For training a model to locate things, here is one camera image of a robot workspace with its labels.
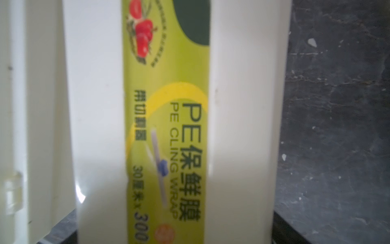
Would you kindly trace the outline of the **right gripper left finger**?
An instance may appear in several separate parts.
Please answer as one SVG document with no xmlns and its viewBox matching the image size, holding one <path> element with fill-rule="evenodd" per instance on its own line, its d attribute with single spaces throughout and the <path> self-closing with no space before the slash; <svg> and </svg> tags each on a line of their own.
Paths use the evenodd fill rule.
<svg viewBox="0 0 390 244">
<path fill-rule="evenodd" d="M 38 244 L 78 244 L 76 210 L 70 212 Z"/>
</svg>

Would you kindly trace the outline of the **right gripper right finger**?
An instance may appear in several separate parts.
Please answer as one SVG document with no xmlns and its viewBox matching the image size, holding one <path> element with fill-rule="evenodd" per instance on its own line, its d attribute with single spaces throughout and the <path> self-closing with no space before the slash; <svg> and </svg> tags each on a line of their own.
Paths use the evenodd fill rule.
<svg viewBox="0 0 390 244">
<path fill-rule="evenodd" d="M 273 244 L 311 244 L 302 234 L 296 231 L 276 211 L 273 213 L 272 224 Z"/>
</svg>

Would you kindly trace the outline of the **white wrap dispenser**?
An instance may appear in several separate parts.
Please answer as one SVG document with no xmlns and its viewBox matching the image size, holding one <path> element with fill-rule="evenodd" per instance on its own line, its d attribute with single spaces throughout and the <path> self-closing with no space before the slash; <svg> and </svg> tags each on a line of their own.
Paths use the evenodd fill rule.
<svg viewBox="0 0 390 244">
<path fill-rule="evenodd" d="M 291 6 L 1 1 L 1 243 L 271 243 Z"/>
</svg>

